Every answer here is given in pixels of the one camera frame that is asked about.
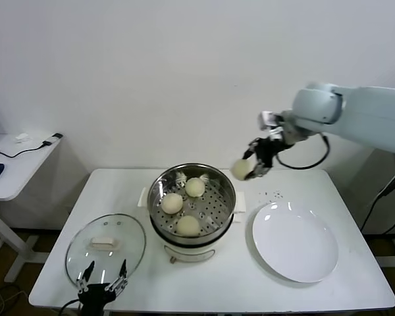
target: white wall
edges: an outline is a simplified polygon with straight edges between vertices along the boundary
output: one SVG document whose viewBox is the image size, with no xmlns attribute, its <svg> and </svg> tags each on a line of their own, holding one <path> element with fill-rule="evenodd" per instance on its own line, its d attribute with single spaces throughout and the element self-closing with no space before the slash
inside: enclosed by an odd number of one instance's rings
<svg viewBox="0 0 395 316">
<path fill-rule="evenodd" d="M 313 80 L 395 88 L 395 0 L 0 1 L 0 132 L 66 136 L 34 182 L 52 183 L 48 213 L 98 167 L 228 167 L 259 135 L 257 113 L 288 108 Z M 322 167 L 345 190 L 372 149 L 331 144 Z M 283 159 L 323 152 L 313 138 Z M 23 194 L 31 226 L 53 226 L 36 210 L 47 200 Z"/>
</svg>

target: steamed bun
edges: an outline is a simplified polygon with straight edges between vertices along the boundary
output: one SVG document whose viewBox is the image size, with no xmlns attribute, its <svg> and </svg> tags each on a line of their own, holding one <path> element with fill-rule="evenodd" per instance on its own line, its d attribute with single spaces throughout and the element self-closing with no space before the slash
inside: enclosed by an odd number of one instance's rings
<svg viewBox="0 0 395 316">
<path fill-rule="evenodd" d="M 186 182 L 186 193 L 192 198 L 198 198 L 205 193 L 205 182 L 199 178 L 191 178 Z"/>
<path fill-rule="evenodd" d="M 239 159 L 233 164 L 230 171 L 234 178 L 243 181 L 251 171 L 250 162 L 246 159 Z"/>
<path fill-rule="evenodd" d="M 167 214 L 175 214 L 179 212 L 182 207 L 182 196 L 177 193 L 168 193 L 165 197 L 163 197 L 163 201 L 161 202 L 161 208 Z"/>
<path fill-rule="evenodd" d="M 197 236 L 200 231 L 200 225 L 197 219 L 187 215 L 177 222 L 177 233 L 183 236 Z"/>
</svg>

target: white table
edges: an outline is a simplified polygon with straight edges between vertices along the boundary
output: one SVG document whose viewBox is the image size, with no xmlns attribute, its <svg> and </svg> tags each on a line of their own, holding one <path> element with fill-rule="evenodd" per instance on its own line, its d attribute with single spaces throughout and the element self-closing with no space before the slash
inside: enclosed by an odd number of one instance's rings
<svg viewBox="0 0 395 316">
<path fill-rule="evenodd" d="M 92 173 L 31 291 L 32 305 L 61 307 L 77 298 L 64 268 L 72 237 L 96 217 L 126 213 L 144 225 L 147 248 L 128 286 L 106 306 L 108 310 L 285 313 L 395 306 L 394 294 L 325 171 L 280 170 L 249 182 L 232 179 L 235 189 L 245 193 L 246 220 L 230 227 L 210 260 L 175 264 L 169 263 L 146 209 L 137 207 L 142 188 L 149 187 L 161 172 L 99 169 Z M 278 199 L 312 205 L 334 232 L 339 261 L 325 280 L 316 284 L 292 282 L 273 272 L 255 253 L 249 235 L 254 210 Z"/>
<path fill-rule="evenodd" d="M 45 140 L 45 138 L 32 138 L 28 142 L 16 144 L 14 141 L 15 136 L 0 134 L 0 151 L 7 155 L 14 155 L 25 149 L 37 148 Z M 12 159 L 0 155 L 0 163 L 5 165 L 5 170 L 0 175 L 0 201 L 14 199 L 59 142 L 60 140 L 51 146 L 41 148 L 37 151 L 23 153 Z M 45 263 L 48 253 L 36 253 L 32 251 L 32 247 L 37 239 L 38 236 L 30 236 L 24 242 L 0 219 L 0 247 L 5 242 L 13 250 L 18 252 L 18 257 L 9 269 L 5 277 L 5 282 L 13 282 L 25 263 Z"/>
</svg>

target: floor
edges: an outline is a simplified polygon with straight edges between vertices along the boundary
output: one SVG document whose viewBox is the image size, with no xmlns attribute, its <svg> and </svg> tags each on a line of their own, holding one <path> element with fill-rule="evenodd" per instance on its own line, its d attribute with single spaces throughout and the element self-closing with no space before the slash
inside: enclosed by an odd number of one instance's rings
<svg viewBox="0 0 395 316">
<path fill-rule="evenodd" d="M 22 239 L 26 239 L 28 237 L 27 233 L 18 234 Z M 50 252 L 55 241 L 57 240 L 57 234 L 43 234 L 40 236 L 38 243 L 34 247 L 34 251 L 46 251 Z M 393 247 L 391 241 L 389 240 L 373 240 L 369 242 L 369 246 L 372 249 L 372 252 L 375 255 L 394 255 L 395 248 Z M 4 245 L 0 249 L 0 287 L 6 285 L 3 282 L 4 276 L 6 275 L 7 270 L 11 266 L 13 260 L 16 258 L 16 253 L 13 251 L 8 245 Z M 21 273 L 19 274 L 15 284 L 17 284 L 21 290 L 25 291 L 27 294 L 30 293 L 30 290 L 34 286 L 35 280 L 37 279 L 39 273 L 41 272 L 42 265 L 38 264 L 27 264 L 23 267 Z M 384 274 L 388 279 L 394 293 L 395 293 L 395 268 L 387 268 L 384 269 Z M 15 293 L 17 290 L 14 288 L 5 289 L 2 292 L 3 297 L 9 298 Z M 7 306 L 12 304 L 12 300 L 8 301 Z M 29 315 L 29 316 L 52 316 L 56 315 L 56 311 L 52 311 L 50 309 L 41 309 L 31 306 L 28 303 L 28 300 L 24 296 L 20 296 L 19 300 L 16 302 L 15 306 L 5 313 L 7 316 L 16 316 L 16 315 Z M 112 315 L 116 316 L 127 316 L 133 315 L 131 313 L 114 313 Z M 395 316 L 395 308 L 389 309 L 387 311 L 362 311 L 356 313 L 357 316 Z"/>
</svg>

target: stainless steel pot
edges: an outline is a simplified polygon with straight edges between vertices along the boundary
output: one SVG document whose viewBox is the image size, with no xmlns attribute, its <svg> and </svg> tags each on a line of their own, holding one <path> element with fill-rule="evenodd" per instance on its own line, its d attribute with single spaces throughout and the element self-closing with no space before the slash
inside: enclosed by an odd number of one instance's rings
<svg viewBox="0 0 395 316">
<path fill-rule="evenodd" d="M 184 189 L 190 178 L 205 182 L 201 197 L 190 197 Z M 177 214 L 166 214 L 161 200 L 168 193 L 180 194 L 183 208 Z M 152 184 L 147 196 L 147 208 L 157 233 L 166 241 L 180 247 L 196 248 L 218 240 L 230 227 L 236 205 L 236 192 L 231 181 L 220 170 L 200 163 L 186 163 L 166 170 Z M 199 236 L 181 236 L 177 222 L 185 216 L 195 217 L 200 224 Z"/>
</svg>

